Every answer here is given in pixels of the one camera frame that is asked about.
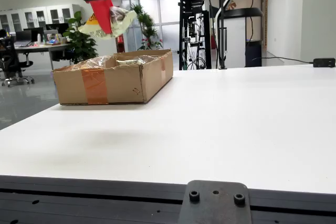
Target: black power adapter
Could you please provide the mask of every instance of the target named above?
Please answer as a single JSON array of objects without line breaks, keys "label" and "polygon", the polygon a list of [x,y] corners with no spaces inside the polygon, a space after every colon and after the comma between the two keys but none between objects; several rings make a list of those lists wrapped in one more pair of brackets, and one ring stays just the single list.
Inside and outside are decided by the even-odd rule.
[{"label": "black power adapter", "polygon": [[335,62],[336,62],[335,58],[314,59],[313,66],[315,68],[334,68]]}]

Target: white tabletop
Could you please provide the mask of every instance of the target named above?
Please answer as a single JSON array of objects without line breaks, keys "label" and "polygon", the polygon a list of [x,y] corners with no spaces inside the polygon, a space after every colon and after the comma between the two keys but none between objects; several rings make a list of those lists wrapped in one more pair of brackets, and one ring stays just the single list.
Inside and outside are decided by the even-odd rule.
[{"label": "white tabletop", "polygon": [[0,131],[0,174],[336,193],[336,68],[174,72],[148,103],[56,105]]},{"label": "white tabletop", "polygon": [[60,47],[68,47],[69,44],[57,44],[57,45],[52,45],[52,44],[41,44],[39,46],[28,46],[28,47],[15,47],[15,50],[37,50],[37,49],[45,49],[45,48],[60,48]]}]

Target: metal bracket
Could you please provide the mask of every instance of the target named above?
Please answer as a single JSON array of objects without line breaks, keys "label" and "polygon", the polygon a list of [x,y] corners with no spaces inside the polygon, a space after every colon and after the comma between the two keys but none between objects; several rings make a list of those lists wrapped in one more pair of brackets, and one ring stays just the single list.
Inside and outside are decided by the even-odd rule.
[{"label": "metal bracket", "polygon": [[240,183],[188,183],[177,224],[252,224],[248,189]]}]

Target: black office chair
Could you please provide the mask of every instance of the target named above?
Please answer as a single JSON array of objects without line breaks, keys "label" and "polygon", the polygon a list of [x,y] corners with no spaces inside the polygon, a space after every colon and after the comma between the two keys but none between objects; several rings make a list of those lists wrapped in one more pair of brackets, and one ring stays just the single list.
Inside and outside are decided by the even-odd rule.
[{"label": "black office chair", "polygon": [[12,81],[19,83],[20,80],[25,81],[27,84],[35,83],[35,80],[31,76],[22,76],[22,69],[27,68],[33,65],[32,61],[19,62],[19,58],[15,51],[14,47],[14,37],[6,38],[6,31],[0,30],[0,45],[3,47],[0,50],[0,68],[5,74],[5,80],[2,83],[2,86],[10,87]]}]

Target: white cabinet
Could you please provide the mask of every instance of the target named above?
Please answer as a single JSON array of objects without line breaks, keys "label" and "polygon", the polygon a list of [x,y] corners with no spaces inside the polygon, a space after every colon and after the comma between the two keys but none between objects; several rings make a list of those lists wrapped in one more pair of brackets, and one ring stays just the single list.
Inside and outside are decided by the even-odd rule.
[{"label": "white cabinet", "polygon": [[15,33],[25,28],[45,28],[46,24],[67,23],[79,10],[79,5],[69,4],[0,12],[0,29]]},{"label": "white cabinet", "polygon": [[79,10],[79,5],[47,6],[49,22],[50,24],[67,23],[70,18],[73,18],[75,12]]},{"label": "white cabinet", "polygon": [[34,7],[21,10],[24,17],[24,28],[45,27],[50,24],[46,7]]},{"label": "white cabinet", "polygon": [[0,12],[0,28],[5,29],[9,33],[22,31],[23,16],[20,10],[13,10],[10,12]]}]

